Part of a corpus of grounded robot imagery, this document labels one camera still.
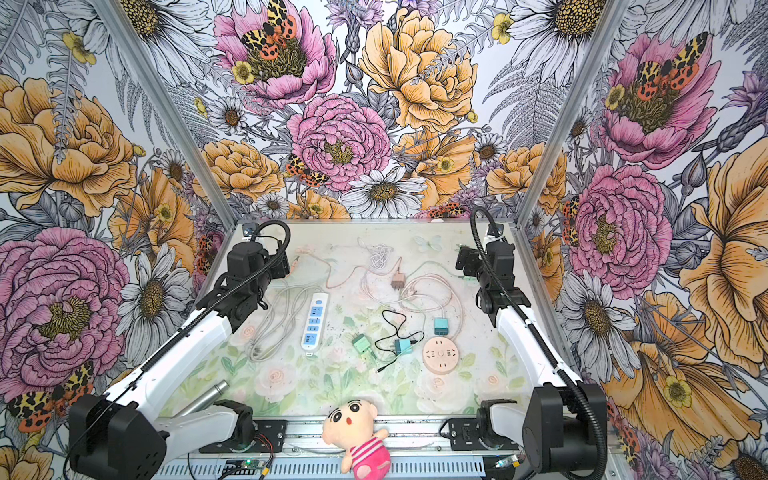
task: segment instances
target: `power strip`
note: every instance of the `power strip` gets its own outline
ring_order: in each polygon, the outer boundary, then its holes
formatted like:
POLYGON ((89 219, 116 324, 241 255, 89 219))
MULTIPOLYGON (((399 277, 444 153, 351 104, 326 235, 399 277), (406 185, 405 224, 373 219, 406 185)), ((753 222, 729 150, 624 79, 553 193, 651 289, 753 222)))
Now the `power strip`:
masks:
POLYGON ((315 293, 310 302, 310 312, 306 318, 304 332, 301 334, 301 348, 308 356, 320 348, 323 340, 323 327, 326 325, 328 293, 315 293))

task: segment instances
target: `white daisy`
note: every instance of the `white daisy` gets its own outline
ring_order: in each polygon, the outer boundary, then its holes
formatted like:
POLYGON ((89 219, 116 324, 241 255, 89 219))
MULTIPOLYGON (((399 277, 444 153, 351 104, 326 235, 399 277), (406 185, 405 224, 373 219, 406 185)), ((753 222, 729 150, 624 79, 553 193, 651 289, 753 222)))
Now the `white daisy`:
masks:
POLYGON ((129 283, 120 292, 121 320, 116 335, 125 335, 125 359, 138 365, 174 334, 182 323, 182 312, 193 299, 190 275, 176 262, 176 249, 163 243, 154 265, 147 254, 136 261, 138 283, 129 283))
POLYGON ((634 318, 626 312, 611 307, 614 294, 610 285, 601 285, 600 279, 567 273, 563 278, 555 309, 568 341, 576 344, 582 368, 601 382, 608 382, 619 373, 611 360, 611 354, 622 372, 634 378, 634 370, 640 368, 640 359, 621 335, 633 330, 634 318))
POLYGON ((160 158, 157 159, 157 166, 163 170, 163 174, 177 188, 183 188, 192 175, 181 152, 172 148, 163 152, 160 158))
POLYGON ((288 214, 288 200, 272 192, 256 200, 256 209, 269 218, 285 218, 288 214))
POLYGON ((718 480, 765 478, 768 473, 768 441, 765 436, 755 440, 747 435, 737 445, 739 456, 719 472, 718 480))
POLYGON ((405 167, 391 169, 385 176, 378 170, 349 182, 352 190, 341 197, 351 214, 362 218, 407 218, 422 207, 423 195, 412 195, 427 188, 424 177, 403 179, 405 167))
MULTIPOLYGON (((93 7, 95 0, 61 0, 58 7, 69 20, 69 28, 83 37, 85 49, 100 54, 115 77, 126 75, 126 65, 107 27, 93 7)), ((128 19, 149 49, 154 65, 169 84, 178 86, 191 78, 204 78, 203 66, 210 63, 207 47, 216 38, 210 26, 208 4, 200 0, 121 0, 128 19)))
POLYGON ((507 149, 507 142, 499 134, 480 134, 475 142, 475 151, 483 164, 497 161, 507 149))
POLYGON ((227 134, 239 134, 246 126, 243 103, 235 97, 218 98, 208 105, 208 121, 227 134))
POLYGON ((741 23, 754 8, 755 0, 654 0, 645 7, 645 31, 658 32, 661 42, 672 37, 678 45, 702 31, 717 35, 728 20, 741 23))
POLYGON ((565 84, 586 55, 589 39, 606 0, 516 0, 507 30, 517 40, 512 64, 528 62, 525 76, 542 67, 541 78, 554 75, 565 84))

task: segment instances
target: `power cord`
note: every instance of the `power cord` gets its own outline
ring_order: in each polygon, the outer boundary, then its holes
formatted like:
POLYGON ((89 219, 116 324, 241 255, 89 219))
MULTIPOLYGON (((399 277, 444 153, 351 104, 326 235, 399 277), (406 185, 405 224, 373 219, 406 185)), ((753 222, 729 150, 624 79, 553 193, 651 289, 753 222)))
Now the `power cord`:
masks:
MULTIPOLYGON (((478 252, 480 253, 480 258, 482 259, 483 266, 485 267, 485 271, 491 274, 491 278, 496 283, 496 285, 498 285, 499 289, 501 289, 502 295, 504 295, 507 301, 511 305, 515 305, 515 302, 512 300, 511 295, 509 294, 507 289, 504 287, 504 283, 502 283, 501 279, 498 278, 498 274, 493 269, 493 266, 491 265, 491 262, 488 259, 488 255, 485 252, 485 248, 483 248, 482 246, 482 242, 480 241, 480 236, 478 235, 478 227, 477 227, 478 213, 482 214, 483 217, 488 219, 488 222, 491 224, 493 231, 498 232, 498 228, 496 227, 496 222, 493 220, 493 217, 491 216, 490 212, 488 212, 488 210, 480 206, 475 206, 474 208, 472 208, 472 215, 469 217, 469 226, 472 229, 472 238, 475 240, 475 245, 477 246, 478 252)), ((589 426, 592 428, 592 431, 594 432, 594 439, 598 447, 598 464, 595 466, 594 470, 590 475, 583 477, 581 475, 576 475, 575 473, 571 473, 571 472, 561 472, 561 474, 568 480, 600 480, 603 477, 603 474, 605 473, 605 467, 608 463, 608 447, 606 444, 605 432, 603 431, 602 426, 598 421, 598 417, 595 415, 594 410, 589 405, 589 402, 587 401, 587 397, 584 396, 584 393, 581 391, 581 389, 578 388, 574 383, 574 381, 571 379, 571 377, 568 376, 568 373, 565 372, 565 370, 563 369, 558 369, 557 359, 552 354, 552 351, 549 349, 549 347, 545 343, 544 339, 541 337, 541 334, 536 329, 536 327, 533 324, 528 324, 526 325, 526 327, 528 328, 528 330, 530 330, 531 334, 536 339, 536 343, 538 343, 539 348, 541 348, 541 351, 547 357, 547 360, 549 361, 550 365, 552 365, 552 368, 557 369, 558 376, 563 380, 563 383, 565 383, 565 386, 567 386, 568 389, 571 390, 571 392, 574 394, 574 397, 576 398, 576 403, 578 404, 578 407, 581 410, 581 413, 587 417, 589 426)))
POLYGON ((411 334, 410 334, 410 335, 408 335, 408 336, 400 336, 400 329, 402 328, 402 326, 403 326, 403 325, 405 325, 405 324, 406 324, 406 320, 408 319, 408 317, 407 317, 407 316, 406 316, 404 313, 396 312, 395 310, 383 310, 383 311, 382 311, 382 318, 383 318, 383 319, 384 319, 384 321, 385 321, 385 322, 387 322, 387 323, 388 323, 388 324, 389 324, 389 325, 390 325, 392 328, 394 328, 394 329, 395 329, 395 332, 394 332, 392 335, 390 335, 390 336, 385 336, 385 337, 383 337, 383 338, 380 338, 380 339, 376 340, 376 341, 373 343, 373 345, 374 345, 374 346, 375 346, 377 349, 381 350, 382 352, 389 352, 389 353, 393 354, 395 357, 394 357, 394 358, 392 358, 392 361, 391 361, 391 362, 387 363, 387 364, 386 364, 386 365, 384 365, 383 367, 380 367, 380 368, 378 368, 378 369, 376 370, 377 372, 381 372, 381 371, 383 371, 383 370, 384 370, 386 367, 388 367, 388 366, 392 365, 394 362, 396 362, 396 361, 397 361, 397 359, 400 357, 400 355, 398 355, 398 354, 397 354, 397 352, 396 352, 395 350, 391 350, 391 349, 383 349, 382 347, 380 347, 380 346, 379 346, 379 342, 383 342, 384 340, 387 340, 387 339, 391 339, 392 337, 396 336, 396 337, 397 337, 398 339, 400 339, 400 340, 410 340, 410 341, 412 342, 411 344, 412 344, 412 345, 414 345, 414 344, 416 344, 416 343, 419 343, 419 342, 421 342, 422 340, 424 340, 424 337, 425 337, 423 330, 419 330, 418 332, 414 332, 414 333, 411 333, 411 334), (400 315, 400 316, 402 316, 402 322, 401 322, 399 325, 395 325, 394 323, 392 323, 392 322, 390 322, 390 321, 389 321, 389 319, 386 317, 386 315, 384 315, 384 313, 394 313, 395 315, 400 315), (419 335, 420 333, 422 334, 421 338, 419 338, 418 340, 416 340, 415 342, 413 342, 412 338, 413 338, 414 336, 416 336, 416 335, 419 335))
POLYGON ((211 303, 211 305, 209 307, 207 307, 205 310, 203 310, 200 313, 200 315, 196 316, 191 322, 189 322, 189 324, 187 324, 187 326, 185 326, 184 328, 180 328, 176 332, 176 334, 174 336, 172 336, 161 348, 159 348, 158 351, 156 351, 154 353, 154 355, 152 355, 152 357, 150 357, 146 362, 144 362, 139 367, 139 368, 141 368, 141 372, 139 372, 138 376, 131 383, 129 383, 127 387, 125 387, 125 390, 123 390, 117 396, 117 398, 115 398, 114 400, 112 400, 112 402, 110 402, 110 404, 107 406, 107 408, 104 409, 104 411, 102 411, 96 417, 96 419, 85 429, 85 431, 80 434, 80 436, 77 438, 77 440, 75 440, 74 442, 72 442, 69 445, 69 450, 67 451, 67 456, 64 458, 64 468, 63 468, 63 472, 62 472, 62 475, 64 476, 65 480, 69 480, 69 476, 67 475, 67 463, 70 461, 69 458, 72 455, 72 449, 74 449, 74 447, 78 443, 82 442, 83 438, 94 427, 94 425, 96 425, 98 423, 98 421, 101 420, 101 417, 103 417, 107 412, 109 412, 111 410, 112 406, 120 398, 122 398, 123 395, 125 395, 129 390, 133 389, 136 386, 136 384, 139 381, 139 379, 146 372, 148 372, 157 362, 159 362, 160 359, 163 358, 163 356, 165 356, 165 354, 168 353, 172 348, 174 348, 183 338, 185 338, 187 335, 189 335, 189 333, 197 325, 199 325, 200 322, 202 322, 203 319, 206 316, 208 316, 211 312, 213 312, 214 309, 217 306, 219 306, 219 304, 221 304, 224 300, 226 300, 227 298, 232 296, 236 291, 240 290, 244 286, 246 286, 249 283, 253 282, 259 276, 263 275, 266 271, 269 270, 269 268, 271 268, 272 265, 274 265, 275 263, 281 261, 282 256, 285 253, 286 249, 288 248, 288 244, 290 243, 290 228, 288 228, 288 225, 286 225, 285 222, 282 222, 280 220, 268 220, 268 221, 258 225, 256 227, 256 229, 254 229, 253 234, 251 235, 250 239, 251 239, 251 241, 255 241, 255 238, 257 238, 259 236, 259 233, 261 232, 261 230, 263 230, 264 227, 268 227, 269 225, 277 225, 279 227, 282 227, 283 231, 285 232, 285 238, 284 238, 282 244, 280 242, 278 242, 279 246, 277 248, 277 252, 275 252, 275 254, 272 255, 271 258, 261 268, 259 268, 256 272, 251 273, 245 280, 243 280, 242 282, 240 282, 237 285, 233 286, 228 291, 222 293, 221 296, 216 298, 211 303))

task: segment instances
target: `yellow flower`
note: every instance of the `yellow flower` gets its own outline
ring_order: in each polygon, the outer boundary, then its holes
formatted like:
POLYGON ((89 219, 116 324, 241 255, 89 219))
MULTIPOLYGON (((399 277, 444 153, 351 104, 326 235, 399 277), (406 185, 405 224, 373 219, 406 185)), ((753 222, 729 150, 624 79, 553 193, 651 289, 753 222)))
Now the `yellow flower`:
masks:
POLYGON ((563 287, 565 263, 560 251, 562 240, 552 233, 545 238, 544 232, 541 232, 541 235, 533 239, 531 246, 538 269, 544 278, 544 285, 547 286, 549 298, 554 302, 560 296, 560 290, 563 287))
POLYGON ((71 31, 66 31, 61 36, 61 40, 72 51, 72 56, 75 60, 80 63, 88 62, 91 65, 96 65, 96 55, 85 49, 81 36, 75 35, 71 31))
MULTIPOLYGON (((203 158, 227 198, 237 192, 258 200, 285 187, 280 165, 245 142, 211 142, 203 147, 203 158)), ((200 197, 205 194, 197 178, 192 188, 200 197)))
POLYGON ((74 131, 56 152, 58 119, 51 98, 60 93, 41 78, 28 78, 22 87, 0 75, 0 192, 25 194, 16 207, 26 208, 46 189, 64 191, 83 203, 87 216, 96 217, 112 207, 115 195, 136 187, 133 145, 96 98, 77 92, 74 131))
POLYGON ((608 96, 605 98, 605 107, 608 110, 616 110, 622 98, 624 98, 624 86, 618 84, 608 92, 608 96))
POLYGON ((690 396, 690 385, 685 380, 680 380, 675 376, 667 377, 667 385, 664 387, 664 398, 673 406, 681 409, 689 409, 693 404, 690 396))
POLYGON ((427 188, 420 192, 424 195, 422 210, 450 200, 462 189, 459 182, 466 185, 472 179, 472 164, 480 165, 471 135, 461 140, 446 135, 441 140, 434 132, 417 131, 400 137, 392 150, 413 163, 418 162, 411 177, 426 179, 427 188))
POLYGON ((144 177, 141 192, 123 195, 109 218, 112 246, 116 250, 137 253, 149 250, 154 262, 157 253, 167 243, 176 249, 176 260, 192 271, 197 242, 192 224, 192 210, 187 201, 174 193, 168 177, 160 168, 152 170, 152 178, 144 177))
POLYGON ((425 71, 454 46, 453 34, 435 30, 432 20, 418 10, 408 14, 406 8, 398 10, 397 25, 394 33, 381 23, 368 31, 359 66, 376 80, 371 90, 391 91, 397 98, 401 127, 445 133, 472 109, 478 66, 467 55, 439 72, 425 71))
POLYGON ((510 13, 497 13, 493 18, 493 29, 491 30, 493 39, 498 40, 498 43, 502 45, 506 44, 511 38, 507 30, 509 30, 513 23, 515 21, 512 20, 510 13))
POLYGON ((634 378, 619 370, 619 380, 603 384, 606 395, 632 426, 657 441, 674 430, 675 455, 690 457, 721 435, 725 448, 715 466, 728 465, 739 455, 738 441, 760 434, 760 423, 750 419, 752 410, 726 391, 735 386, 744 392, 747 385, 739 379, 732 385, 721 365, 706 361, 712 342, 704 335, 705 325, 675 295, 647 291, 638 300, 644 328, 625 335, 641 367, 634 378))
POLYGON ((314 190, 308 190, 306 196, 299 195, 296 200, 300 209, 290 209, 289 206, 288 218, 302 218, 302 211, 308 217, 322 220, 349 218, 346 208, 337 199, 320 195, 314 190))
POLYGON ((253 76, 253 69, 247 61, 236 61, 232 67, 232 75, 235 76, 237 83, 243 85, 252 84, 256 80, 256 77, 253 76))
MULTIPOLYGON (((502 155, 499 161, 502 168, 488 172, 488 193, 491 195, 504 194, 511 197, 517 192, 525 192, 531 184, 533 174, 541 161, 544 153, 544 142, 536 144, 530 149, 520 147, 517 151, 511 151, 502 155)), ((554 215, 560 200, 565 196, 565 167, 568 159, 565 152, 558 155, 558 162, 547 177, 547 183, 538 199, 541 208, 547 215, 554 215)))
POLYGON ((205 103, 203 103, 203 99, 200 97, 195 97, 194 99, 194 106, 197 108, 197 111, 203 115, 205 118, 208 118, 208 107, 205 106, 205 103))
POLYGON ((768 138, 710 168, 709 207, 691 204, 714 235, 693 270, 680 271, 690 305, 707 318, 720 359, 760 374, 768 362, 768 138))

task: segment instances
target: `purple flower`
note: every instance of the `purple flower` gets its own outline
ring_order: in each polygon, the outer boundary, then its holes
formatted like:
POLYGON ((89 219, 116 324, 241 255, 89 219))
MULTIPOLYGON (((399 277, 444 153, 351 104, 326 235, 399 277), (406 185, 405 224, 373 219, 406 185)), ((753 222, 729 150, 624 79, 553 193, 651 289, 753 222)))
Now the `purple flower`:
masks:
POLYGON ((603 165, 579 197, 574 270, 588 271, 622 300, 642 293, 664 263, 672 227, 663 215, 664 193, 637 165, 603 165))
POLYGON ((382 21, 382 0, 328 0, 328 25, 360 25, 365 30, 382 21))
POLYGON ((672 40, 659 43, 646 34, 640 35, 619 61, 608 84, 603 118, 598 120, 600 143, 608 151, 616 151, 627 162, 643 162, 651 170, 671 164, 707 129, 716 108, 706 108, 712 98, 710 88, 720 63, 710 65, 712 38, 696 62, 698 72, 680 90, 659 87, 649 99, 640 99, 637 69, 647 61, 663 65, 674 58, 683 45, 672 40))
POLYGON ((418 10, 422 16, 434 15, 437 13, 437 7, 440 0, 402 0, 403 8, 418 10))
POLYGON ((49 228, 0 246, 0 393, 51 392, 79 366, 110 369, 128 268, 80 230, 49 228))
POLYGON ((328 175, 331 190, 346 192, 351 180, 389 162, 389 137, 379 114, 337 94, 313 99, 287 127, 293 153, 310 170, 328 175))
POLYGON ((633 470, 637 480, 672 480, 677 477, 677 466, 669 455, 661 450, 661 444, 646 432, 638 429, 637 440, 640 443, 638 466, 633 470))
POLYGON ((216 48, 223 52, 219 64, 232 70, 232 85, 245 91, 245 107, 256 113, 308 101, 330 90, 336 80, 336 46, 331 34, 323 37, 306 7, 299 13, 289 0, 286 7, 296 22, 296 37, 280 46, 273 60, 249 55, 240 41, 243 34, 263 29, 266 7, 258 14, 249 7, 245 16, 232 12, 231 17, 218 15, 214 19, 216 48))

